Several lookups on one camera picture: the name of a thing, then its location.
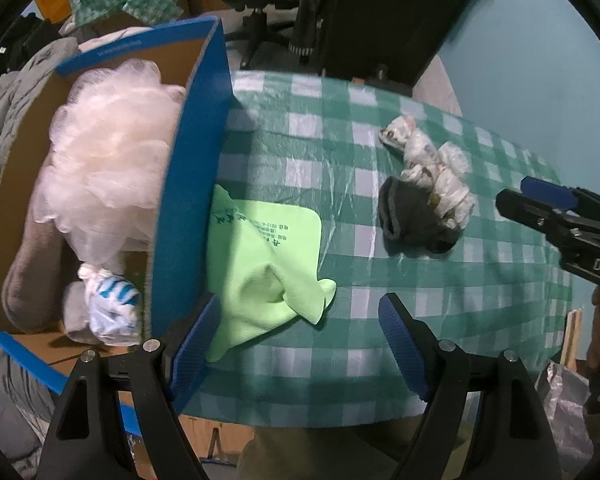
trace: dark gray sock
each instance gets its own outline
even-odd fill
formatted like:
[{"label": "dark gray sock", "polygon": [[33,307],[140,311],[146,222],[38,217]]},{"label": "dark gray sock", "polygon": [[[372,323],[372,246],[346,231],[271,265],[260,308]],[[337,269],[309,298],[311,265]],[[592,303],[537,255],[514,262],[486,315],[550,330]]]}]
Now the dark gray sock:
[{"label": "dark gray sock", "polygon": [[390,176],[379,193],[378,214],[388,240],[446,253],[458,241],[459,230],[448,228],[429,205],[429,191]]}]

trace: white plastic bag with blue pattern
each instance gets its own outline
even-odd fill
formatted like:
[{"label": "white plastic bag with blue pattern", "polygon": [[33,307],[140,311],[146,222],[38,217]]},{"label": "white plastic bag with blue pattern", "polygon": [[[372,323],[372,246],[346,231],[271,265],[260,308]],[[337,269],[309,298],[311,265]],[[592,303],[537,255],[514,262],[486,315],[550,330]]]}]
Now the white plastic bag with blue pattern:
[{"label": "white plastic bag with blue pattern", "polygon": [[126,278],[91,264],[82,264],[78,277],[84,281],[93,335],[109,346],[139,344],[142,301],[135,286]]}]

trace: gray blanket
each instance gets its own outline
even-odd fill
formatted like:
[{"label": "gray blanket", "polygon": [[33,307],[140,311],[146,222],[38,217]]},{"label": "gray blanket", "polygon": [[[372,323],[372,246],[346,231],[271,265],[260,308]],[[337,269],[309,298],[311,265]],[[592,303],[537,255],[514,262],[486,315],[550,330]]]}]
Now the gray blanket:
[{"label": "gray blanket", "polygon": [[[74,38],[57,40],[31,58],[20,72],[0,78],[0,172],[29,104],[54,68],[75,54],[78,44]],[[36,473],[53,408],[49,390],[0,349],[0,449],[25,479]]]}]

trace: teal wall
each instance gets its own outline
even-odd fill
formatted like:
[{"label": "teal wall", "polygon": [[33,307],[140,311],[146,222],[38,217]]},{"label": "teal wall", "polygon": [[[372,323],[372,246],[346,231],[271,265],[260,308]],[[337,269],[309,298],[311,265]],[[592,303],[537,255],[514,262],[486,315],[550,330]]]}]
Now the teal wall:
[{"label": "teal wall", "polygon": [[[567,0],[472,0],[440,56],[465,118],[600,193],[600,42]],[[590,341],[592,285],[579,356]]]}]

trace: cardboard box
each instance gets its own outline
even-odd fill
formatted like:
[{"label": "cardboard box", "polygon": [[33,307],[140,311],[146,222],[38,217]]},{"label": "cardboard box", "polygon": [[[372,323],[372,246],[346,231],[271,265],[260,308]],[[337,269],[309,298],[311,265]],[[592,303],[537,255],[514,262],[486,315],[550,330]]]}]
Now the cardboard box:
[{"label": "cardboard box", "polygon": [[[184,11],[178,20],[187,20],[197,15],[192,14],[189,0],[176,0],[176,4]],[[105,36],[106,34],[122,30],[123,28],[146,27],[147,24],[120,10],[119,12],[114,12],[107,18],[88,23],[86,26],[91,27],[98,35]]]},{"label": "cardboard box", "polygon": [[[22,241],[29,199],[50,148],[48,128],[54,112],[66,102],[81,73],[116,67],[131,58],[155,61],[163,83],[187,86],[154,246],[148,257],[137,254],[129,261],[131,269],[127,268],[127,273],[146,274],[143,332],[160,337],[190,312],[203,288],[208,209],[233,98],[224,33],[215,17],[161,25],[58,66],[18,127],[0,178],[0,291]],[[73,363],[88,348],[70,341],[61,327],[48,333],[18,334],[4,315],[1,300],[0,346],[58,394]],[[125,349],[109,348],[104,353],[121,351]],[[137,433],[131,408],[123,406],[123,418],[127,429]]]}]

